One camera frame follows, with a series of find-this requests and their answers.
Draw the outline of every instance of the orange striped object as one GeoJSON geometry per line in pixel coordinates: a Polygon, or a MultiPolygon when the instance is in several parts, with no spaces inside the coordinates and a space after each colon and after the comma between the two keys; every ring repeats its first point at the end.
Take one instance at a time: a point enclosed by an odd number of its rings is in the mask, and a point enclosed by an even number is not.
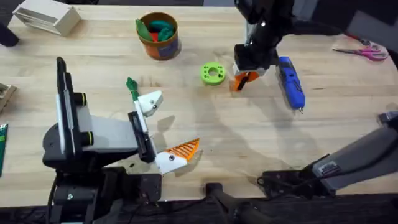
{"type": "Polygon", "coordinates": [[[195,139],[179,146],[175,146],[171,149],[167,149],[166,152],[174,154],[176,156],[182,157],[187,160],[187,162],[192,158],[199,146],[199,139],[195,139]]]}

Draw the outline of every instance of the green plastic ring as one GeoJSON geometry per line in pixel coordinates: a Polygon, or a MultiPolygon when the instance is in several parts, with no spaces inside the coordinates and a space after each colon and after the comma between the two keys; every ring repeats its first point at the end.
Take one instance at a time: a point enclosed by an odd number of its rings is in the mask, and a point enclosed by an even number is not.
{"type": "Polygon", "coordinates": [[[217,62],[209,62],[201,67],[201,79],[207,85],[219,85],[225,79],[225,69],[217,62]]]}

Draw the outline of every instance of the scissors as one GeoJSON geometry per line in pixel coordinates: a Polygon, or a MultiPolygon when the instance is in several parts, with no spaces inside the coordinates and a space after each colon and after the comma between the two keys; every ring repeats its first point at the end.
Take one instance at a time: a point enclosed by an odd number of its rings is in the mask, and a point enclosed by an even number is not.
{"type": "Polygon", "coordinates": [[[344,52],[347,54],[356,54],[364,56],[372,61],[381,61],[388,58],[389,56],[387,52],[382,52],[380,46],[376,44],[371,44],[369,47],[365,47],[364,49],[358,49],[358,50],[338,49],[338,48],[334,48],[333,50],[337,52],[344,52]]]}

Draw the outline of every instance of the cup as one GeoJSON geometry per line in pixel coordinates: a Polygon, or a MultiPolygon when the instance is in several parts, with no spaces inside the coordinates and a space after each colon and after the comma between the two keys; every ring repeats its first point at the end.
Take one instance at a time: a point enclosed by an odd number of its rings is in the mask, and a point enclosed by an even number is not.
{"type": "Polygon", "coordinates": [[[143,39],[139,34],[137,35],[139,40],[144,44],[145,50],[149,56],[155,60],[168,60],[174,58],[180,52],[180,41],[178,39],[178,25],[175,19],[163,12],[152,12],[144,15],[141,21],[149,28],[149,24],[152,21],[166,21],[173,25],[175,33],[168,40],[161,42],[151,42],[143,39]]]}

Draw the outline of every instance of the blue tool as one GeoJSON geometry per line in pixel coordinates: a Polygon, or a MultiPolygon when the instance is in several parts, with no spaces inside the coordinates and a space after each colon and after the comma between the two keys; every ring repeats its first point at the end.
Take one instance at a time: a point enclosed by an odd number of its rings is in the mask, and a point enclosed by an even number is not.
{"type": "Polygon", "coordinates": [[[303,113],[305,95],[293,63],[288,57],[279,57],[279,72],[290,106],[293,110],[299,110],[303,113]]]}

